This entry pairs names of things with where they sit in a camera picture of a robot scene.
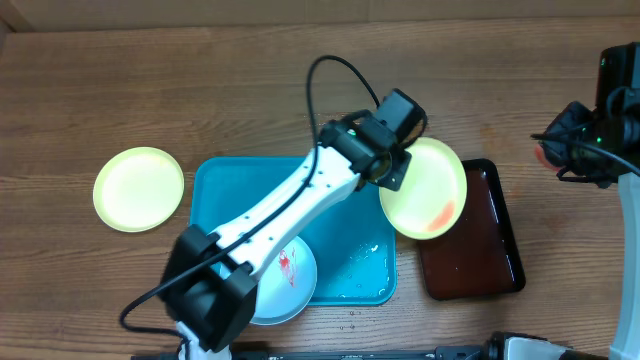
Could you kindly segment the orange green sponge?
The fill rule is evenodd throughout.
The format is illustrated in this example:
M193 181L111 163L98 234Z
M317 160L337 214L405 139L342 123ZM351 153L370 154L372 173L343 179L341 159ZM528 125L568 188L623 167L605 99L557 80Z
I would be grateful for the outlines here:
M559 168L559 167L554 166L553 164L551 164L551 163L547 160L546 155L545 155L545 152L544 152L544 149L543 149L543 147L542 147L540 144L538 144L538 145L536 145L536 146L535 146L535 148L534 148L534 154L535 154L536 159L538 160L538 162L539 162L543 167L545 167L545 168L547 168L547 169L549 169L549 170L551 170L551 171L553 171L553 172L558 172L558 171L560 170L560 168Z

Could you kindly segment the yellow plate with sauce swirl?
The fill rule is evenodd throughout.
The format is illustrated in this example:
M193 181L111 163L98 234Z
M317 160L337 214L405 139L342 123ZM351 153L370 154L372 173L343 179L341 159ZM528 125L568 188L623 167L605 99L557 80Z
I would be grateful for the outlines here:
M411 160L397 191L379 190L383 212L401 234L431 240L459 219L466 202L463 164L447 144L420 138L408 148Z

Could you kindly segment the light blue plate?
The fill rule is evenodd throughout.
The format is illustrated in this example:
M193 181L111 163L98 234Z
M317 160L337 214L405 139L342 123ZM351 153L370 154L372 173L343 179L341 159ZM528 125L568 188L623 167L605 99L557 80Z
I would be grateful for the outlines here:
M258 285L252 325L271 326L296 317L317 284L317 263L309 246L296 237L271 262Z

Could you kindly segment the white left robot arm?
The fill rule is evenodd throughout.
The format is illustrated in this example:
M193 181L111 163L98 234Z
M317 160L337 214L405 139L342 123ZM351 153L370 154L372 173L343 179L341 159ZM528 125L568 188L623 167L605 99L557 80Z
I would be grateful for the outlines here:
M363 112L332 120L294 173L243 215L178 236L158 295L177 322L185 358L219 353L247 327L268 264L317 216L365 183L399 189L415 125Z

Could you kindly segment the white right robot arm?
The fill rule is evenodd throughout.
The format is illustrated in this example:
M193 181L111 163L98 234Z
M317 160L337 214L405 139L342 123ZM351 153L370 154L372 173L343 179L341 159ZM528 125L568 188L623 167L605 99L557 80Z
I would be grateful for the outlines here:
M619 321L607 360L639 360L639 105L573 102L533 139L562 181L618 184L624 222Z

